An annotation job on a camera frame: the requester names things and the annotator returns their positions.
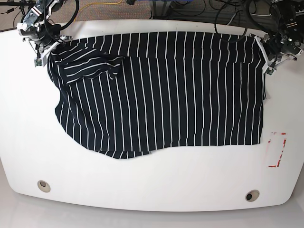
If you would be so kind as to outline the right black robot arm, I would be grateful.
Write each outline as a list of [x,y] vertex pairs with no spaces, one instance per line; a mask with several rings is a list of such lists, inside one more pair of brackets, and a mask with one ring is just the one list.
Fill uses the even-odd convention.
[[37,0],[21,22],[16,25],[19,34],[35,43],[35,50],[42,53],[60,38],[59,24],[51,24],[48,19],[63,5],[62,0]]

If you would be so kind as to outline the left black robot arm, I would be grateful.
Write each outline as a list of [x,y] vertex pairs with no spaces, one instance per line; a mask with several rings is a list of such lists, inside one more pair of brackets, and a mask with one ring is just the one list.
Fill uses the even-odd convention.
[[269,60],[282,56],[296,57],[304,53],[304,16],[297,10],[304,6],[299,0],[272,0],[267,2],[269,14],[275,22],[275,29],[261,26],[268,34],[264,48]]

